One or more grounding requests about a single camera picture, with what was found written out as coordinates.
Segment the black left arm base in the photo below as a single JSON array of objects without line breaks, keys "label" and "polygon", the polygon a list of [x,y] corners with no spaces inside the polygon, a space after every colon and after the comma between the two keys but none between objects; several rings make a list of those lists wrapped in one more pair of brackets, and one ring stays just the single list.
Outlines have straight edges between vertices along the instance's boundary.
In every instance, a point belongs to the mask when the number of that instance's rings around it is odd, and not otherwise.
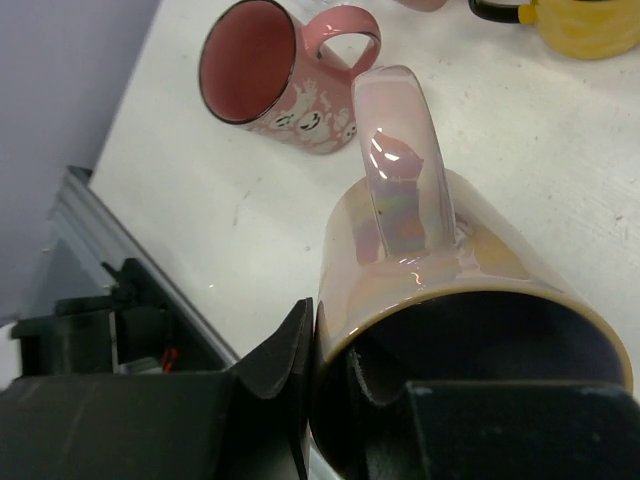
[{"label": "black left arm base", "polygon": [[117,373],[146,358],[164,373],[207,367],[195,330],[139,260],[102,266],[115,280],[108,294],[59,300],[11,328],[24,376]]}]

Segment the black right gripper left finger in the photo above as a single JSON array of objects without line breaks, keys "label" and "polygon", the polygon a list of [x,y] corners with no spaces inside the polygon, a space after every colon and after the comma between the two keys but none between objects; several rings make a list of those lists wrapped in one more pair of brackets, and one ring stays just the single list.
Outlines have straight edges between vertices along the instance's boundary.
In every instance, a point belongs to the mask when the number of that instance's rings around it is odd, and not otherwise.
[{"label": "black right gripper left finger", "polygon": [[313,304],[235,365],[161,373],[69,372],[56,356],[100,353],[112,313],[17,323],[22,371],[1,394],[5,479],[305,479]]}]

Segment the pink smiley face mug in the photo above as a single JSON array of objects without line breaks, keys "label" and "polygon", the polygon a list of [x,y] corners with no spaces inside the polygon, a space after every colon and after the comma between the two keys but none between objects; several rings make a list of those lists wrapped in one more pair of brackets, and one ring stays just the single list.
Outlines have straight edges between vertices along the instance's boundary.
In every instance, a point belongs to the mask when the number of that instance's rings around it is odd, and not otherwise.
[{"label": "pink smiley face mug", "polygon": [[276,1],[239,1],[204,41],[198,84],[219,121],[326,155],[357,134],[354,79],[381,50],[367,10],[329,8],[303,24]]}]

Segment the yellow ceramic mug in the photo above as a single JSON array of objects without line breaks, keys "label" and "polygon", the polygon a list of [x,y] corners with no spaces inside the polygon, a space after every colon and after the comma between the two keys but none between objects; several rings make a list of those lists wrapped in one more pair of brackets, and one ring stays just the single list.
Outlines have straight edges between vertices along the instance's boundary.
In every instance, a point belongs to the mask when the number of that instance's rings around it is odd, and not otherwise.
[{"label": "yellow ceramic mug", "polygon": [[581,60],[618,56],[639,45],[637,1],[530,0],[507,5],[470,1],[477,17],[531,25],[552,50]]}]

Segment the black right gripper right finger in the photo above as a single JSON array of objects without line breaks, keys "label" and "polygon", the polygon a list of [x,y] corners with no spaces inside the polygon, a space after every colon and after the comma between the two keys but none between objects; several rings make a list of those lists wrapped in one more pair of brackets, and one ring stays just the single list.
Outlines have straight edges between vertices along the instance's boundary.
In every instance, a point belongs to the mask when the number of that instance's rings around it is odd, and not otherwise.
[{"label": "black right gripper right finger", "polygon": [[639,405],[585,381],[417,381],[383,390],[350,351],[350,479],[636,479]]}]

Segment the salmon polka dot mug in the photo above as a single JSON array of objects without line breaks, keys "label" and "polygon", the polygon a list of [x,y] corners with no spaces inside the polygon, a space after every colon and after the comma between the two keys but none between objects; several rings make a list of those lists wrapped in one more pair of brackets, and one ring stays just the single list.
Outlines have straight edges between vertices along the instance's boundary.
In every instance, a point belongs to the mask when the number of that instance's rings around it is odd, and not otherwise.
[{"label": "salmon polka dot mug", "polygon": [[435,12],[442,8],[447,0],[396,0],[402,6],[418,12]]}]

